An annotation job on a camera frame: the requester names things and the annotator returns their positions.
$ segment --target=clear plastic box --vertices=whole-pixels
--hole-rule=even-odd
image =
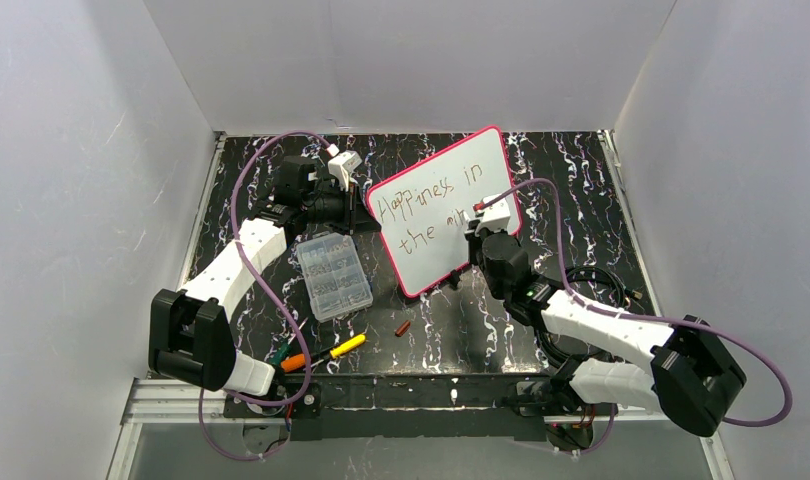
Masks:
[[[296,256],[318,321],[372,305],[373,292],[352,237],[332,233],[302,242]]]

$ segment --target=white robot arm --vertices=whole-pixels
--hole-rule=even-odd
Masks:
[[[239,241],[257,271],[281,256],[308,224],[326,224],[345,234],[380,230],[351,178],[360,157],[345,151],[326,168],[317,163],[286,157],[273,198],[259,200],[253,218],[241,225]],[[240,260],[237,241],[181,289],[161,290],[152,300],[149,367],[211,391],[225,388],[262,396],[275,367],[236,350],[228,324],[254,283]]]
[[[713,435],[746,383],[722,342],[694,329],[619,319],[628,312],[593,300],[579,303],[560,282],[531,268],[519,241],[507,233],[508,218],[506,201],[499,201],[479,211],[466,233],[470,263],[482,271],[491,295],[536,331],[579,339],[626,362],[571,357],[544,390],[526,393],[520,403],[547,399],[565,411],[632,405],[663,412],[695,435]],[[588,309],[594,304],[605,313]]]

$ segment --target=white wall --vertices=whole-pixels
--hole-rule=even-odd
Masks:
[[[611,128],[674,0],[145,0],[232,134]]]
[[[0,478],[104,478],[212,150],[141,2],[0,2]]]
[[[679,1],[616,134],[664,310],[736,332],[790,377],[787,421],[722,429],[736,476],[810,478],[810,1]],[[732,414],[775,413],[778,386],[744,363]]]

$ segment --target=yellow marker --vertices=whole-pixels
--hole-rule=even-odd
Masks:
[[[362,333],[360,335],[355,335],[346,342],[332,348],[328,352],[311,355],[312,366],[317,366],[320,363],[325,362],[327,360],[332,360],[337,357],[346,355],[352,350],[355,350],[356,348],[363,345],[364,342],[366,341],[367,336]],[[281,368],[284,370],[284,373],[290,373],[295,370],[299,370],[304,366],[305,366],[305,357],[301,353],[299,355],[294,355],[288,358],[287,360],[281,362]]]
[[[366,341],[367,341],[367,336],[364,335],[363,333],[360,334],[360,335],[356,335],[356,336],[350,338],[349,340],[347,340],[346,343],[343,343],[339,347],[332,348],[331,352],[329,352],[331,354],[331,358],[337,358],[337,357],[340,357],[342,355],[345,355],[345,354],[351,352],[352,350],[355,350],[356,348],[360,347]]]

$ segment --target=purple cable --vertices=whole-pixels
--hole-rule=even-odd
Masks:
[[[237,222],[237,197],[240,193],[240,187],[243,186],[243,180],[246,178],[246,175],[252,169],[252,166],[255,165],[255,161],[258,159],[258,157],[260,157],[261,154],[264,153],[266,149],[270,148],[271,146],[281,141],[282,139],[292,135],[306,135],[309,137],[316,138],[317,140],[320,141],[320,144],[323,146],[323,148],[328,148],[328,146],[331,145],[326,139],[317,135],[316,133],[303,131],[282,133],[281,135],[276,135],[275,137],[270,138],[269,140],[264,142],[263,145],[258,147],[258,150],[255,151],[255,153],[252,155],[251,158],[249,158],[249,160],[246,162],[246,165],[243,167],[243,170],[240,172],[240,176],[234,183],[234,190],[232,190],[231,192],[231,207],[229,209],[229,215],[231,217],[231,230],[235,240],[237,240],[235,242],[235,245],[237,245],[237,253],[240,256],[240,261],[243,262],[243,265],[246,267],[247,270],[249,270],[249,273],[252,274],[252,277],[255,278],[255,281],[258,282],[258,285],[260,285],[261,288],[264,289],[264,292],[267,294],[268,297],[270,297],[270,300],[272,300],[276,308],[278,308],[279,311],[281,311],[281,314],[284,315],[284,318],[287,320],[287,323],[290,325],[290,328],[293,329],[293,333],[296,336],[296,339],[299,341],[299,348],[302,349],[302,355],[305,357],[305,377],[302,381],[302,386],[299,387],[299,390],[296,392],[296,394],[290,398],[270,402],[265,400],[258,400],[257,398],[253,398],[239,392],[225,390],[227,394],[233,397],[239,398],[244,402],[248,402],[254,405],[260,405],[262,407],[280,407],[283,405],[291,404],[296,400],[298,400],[299,398],[301,398],[305,394],[305,391],[308,389],[308,385],[310,385],[311,383],[311,371],[313,369],[311,368],[311,353],[308,350],[308,343],[305,342],[305,336],[302,335],[301,328],[299,327],[299,325],[296,324],[296,320],[293,318],[293,315],[291,315],[290,311],[287,309],[287,306],[284,304],[284,302],[282,302],[281,299],[279,299],[278,296],[276,296],[275,292],[273,292],[272,288],[270,288],[266,280],[264,280],[264,278],[261,277],[261,274],[258,273],[257,270],[255,270],[255,265],[253,265],[252,262],[249,260],[249,257],[246,255],[246,251],[243,249],[243,245],[240,243],[240,225]],[[287,441],[285,441],[284,443],[282,443],[275,449],[270,450],[267,453],[251,457],[243,455],[235,455],[227,450],[224,450],[222,447],[217,445],[216,442],[214,442],[214,439],[211,438],[211,436],[208,434],[207,428],[205,428],[205,420],[202,415],[202,402],[204,399],[204,395],[205,390],[203,389],[199,393],[199,426],[202,429],[202,435],[204,435],[205,440],[208,442],[211,448],[216,450],[217,453],[219,453],[220,455],[226,458],[230,458],[232,460],[237,460],[241,462],[251,462],[267,458],[270,455],[274,455],[275,453],[279,452],[287,443]]]
[[[270,450],[269,452],[264,452],[264,453],[260,453],[258,455],[252,455],[252,456],[236,455],[234,453],[231,453],[228,450],[225,450],[224,448],[217,445],[217,443],[214,441],[214,439],[211,438],[211,434],[208,433],[208,429],[205,427],[205,417],[204,417],[204,415],[202,413],[202,407],[203,407],[204,400],[205,400],[205,389],[203,388],[203,389],[201,389],[199,391],[199,427],[202,429],[202,436],[205,437],[205,441],[208,442],[208,445],[210,445],[211,448],[216,450],[217,453],[219,453],[220,455],[222,455],[225,458],[228,458],[228,459],[231,459],[231,460],[237,460],[238,462],[256,462],[258,460],[263,460],[265,458],[269,458],[269,457],[275,455],[276,453],[280,452],[281,449],[284,448],[285,445],[287,445],[287,442],[290,441],[290,430],[288,430],[287,431],[287,439],[285,439],[285,441],[281,442],[281,444],[279,444],[277,447]]]
[[[605,432],[602,433],[602,436],[599,437],[599,440],[596,441],[590,447],[580,450],[579,455],[587,455],[589,453],[595,452],[602,444],[608,440],[608,436],[611,435],[611,429],[614,428],[614,417],[617,416],[617,405],[611,405],[611,415],[608,417],[608,425],[605,427]]]
[[[785,378],[785,374],[782,373],[782,370],[779,368],[779,366],[773,363],[773,361],[770,360],[770,358],[768,358],[763,353],[759,352],[755,347],[749,345],[745,341],[733,337],[732,335],[726,332],[710,327],[708,325],[688,322],[686,320],[678,320],[675,318],[668,318],[668,317],[653,317],[651,315],[638,315],[628,312],[619,314],[618,317],[617,315],[619,312],[612,312],[610,310],[599,307],[596,305],[595,302],[591,303],[590,300],[576,293],[576,291],[573,290],[573,288],[571,287],[570,282],[567,281],[567,271],[564,266],[564,243],[561,238],[561,205],[558,199],[558,188],[551,181],[545,178],[533,178],[530,180],[526,180],[511,187],[507,191],[501,193],[498,197],[494,198],[493,200],[485,203],[482,208],[489,207],[494,203],[498,202],[499,200],[505,198],[506,196],[516,192],[517,190],[523,187],[527,187],[529,185],[534,185],[536,183],[544,183],[546,185],[549,185],[550,188],[552,188],[552,198],[553,201],[555,202],[555,220],[556,220],[555,228],[558,237],[558,266],[561,270],[561,281],[564,283],[564,289],[566,289],[567,292],[570,293],[570,297],[574,302],[584,306],[585,309],[587,310],[591,310],[593,312],[602,315],[607,315],[612,318],[639,320],[643,322],[653,322],[653,323],[664,323],[667,325],[678,325],[680,327],[693,328],[694,330],[708,332],[720,338],[725,338],[726,340],[729,340],[730,342],[749,352],[752,356],[761,361],[761,363],[766,365],[767,368],[769,368],[770,371],[773,372],[773,375],[776,376],[776,379],[779,380],[779,385],[782,387],[782,394],[784,395],[784,403],[782,405],[782,409],[779,410],[779,413],[777,413],[776,415],[773,415],[772,417],[766,418],[764,420],[739,420],[735,418],[724,417],[723,421],[725,423],[728,423],[730,425],[738,425],[741,427],[767,427],[781,422],[782,420],[785,419],[785,417],[788,416],[789,413],[791,413],[791,407],[793,406],[794,400],[793,394],[791,393],[791,385],[788,383],[788,379]]]
[[[255,281],[258,282],[258,285],[264,289],[267,296],[270,297],[270,300],[275,304],[276,308],[279,309],[284,318],[287,320],[287,323],[290,325],[290,328],[293,329],[293,333],[296,334],[296,339],[299,341],[299,348],[302,349],[302,355],[305,357],[305,378],[302,380],[302,386],[299,387],[299,390],[290,398],[286,398],[284,400],[276,400],[276,401],[265,401],[265,400],[258,400],[257,398],[250,397],[248,395],[244,395],[239,392],[234,392],[230,390],[226,390],[226,393],[229,395],[239,398],[244,402],[248,402],[254,405],[260,405],[262,407],[280,407],[282,405],[288,405],[296,400],[302,398],[305,394],[305,391],[308,389],[308,385],[311,384],[311,353],[308,350],[308,344],[305,342],[305,336],[302,335],[302,330],[299,328],[299,325],[296,324],[296,320],[293,319],[293,315],[291,315],[290,311],[287,309],[287,306],[284,305],[284,302],[276,296],[275,292],[273,292],[272,288],[267,284],[266,280],[261,277],[261,274],[255,270],[255,266],[249,260],[249,257],[246,256],[246,251],[243,250],[243,244],[240,243],[240,225],[237,222],[237,196],[240,193],[240,187],[243,186],[243,179],[246,178],[246,175],[252,170],[252,167],[255,165],[255,160],[261,156],[262,153],[277,142],[281,141],[285,137],[289,137],[292,135],[306,135],[309,137],[316,138],[320,141],[320,144],[323,148],[328,148],[330,143],[324,139],[323,137],[317,135],[316,133],[311,132],[303,132],[303,131],[295,131],[295,132],[287,132],[282,133],[281,135],[276,135],[275,137],[270,138],[263,145],[258,147],[258,150],[249,158],[249,161],[246,162],[246,166],[243,167],[243,170],[240,172],[240,176],[237,177],[237,181],[234,183],[234,190],[231,192],[231,207],[229,209],[229,214],[231,216],[231,230],[232,234],[234,235],[235,245],[237,245],[237,253],[240,255],[240,261],[243,262],[243,265],[246,269],[249,270],[249,273],[255,278]]]

